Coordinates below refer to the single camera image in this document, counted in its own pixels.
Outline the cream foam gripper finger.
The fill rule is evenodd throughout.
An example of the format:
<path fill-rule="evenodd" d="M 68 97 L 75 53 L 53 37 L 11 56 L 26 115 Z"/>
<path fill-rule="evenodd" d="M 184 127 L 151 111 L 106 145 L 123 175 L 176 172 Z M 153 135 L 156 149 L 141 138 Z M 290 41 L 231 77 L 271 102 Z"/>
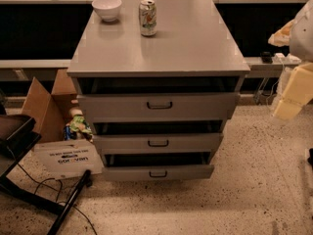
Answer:
<path fill-rule="evenodd" d="M 273 101 L 273 116 L 290 120 L 313 99 L 313 63 L 303 63 L 294 69 L 285 68 L 280 76 L 277 96 Z"/>

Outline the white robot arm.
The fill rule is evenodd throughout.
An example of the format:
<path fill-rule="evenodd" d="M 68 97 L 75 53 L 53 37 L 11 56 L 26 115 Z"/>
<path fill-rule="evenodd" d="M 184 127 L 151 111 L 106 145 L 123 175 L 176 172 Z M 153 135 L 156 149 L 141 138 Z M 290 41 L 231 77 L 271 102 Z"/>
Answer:
<path fill-rule="evenodd" d="M 301 63 L 289 77 L 281 75 L 283 92 L 273 109 L 273 116 L 281 120 L 294 118 L 313 99 L 313 0 L 309 0 L 295 18 L 273 33 L 268 43 L 289 46 L 290 54 Z"/>

